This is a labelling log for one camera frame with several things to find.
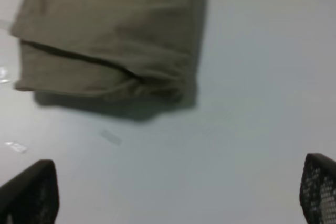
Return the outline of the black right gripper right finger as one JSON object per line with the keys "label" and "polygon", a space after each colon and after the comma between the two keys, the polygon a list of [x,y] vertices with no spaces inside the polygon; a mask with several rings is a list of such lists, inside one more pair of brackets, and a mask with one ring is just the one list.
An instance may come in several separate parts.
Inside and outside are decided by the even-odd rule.
{"label": "black right gripper right finger", "polygon": [[300,206],[307,223],[335,223],[335,161],[320,153],[306,155]]}

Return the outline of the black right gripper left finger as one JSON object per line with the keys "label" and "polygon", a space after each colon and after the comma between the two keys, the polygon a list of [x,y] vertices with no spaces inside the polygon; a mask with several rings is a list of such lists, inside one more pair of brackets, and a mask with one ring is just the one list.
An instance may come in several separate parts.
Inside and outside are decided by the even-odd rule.
{"label": "black right gripper left finger", "polygon": [[42,159],[1,186],[1,223],[55,223],[59,189],[55,163]]}

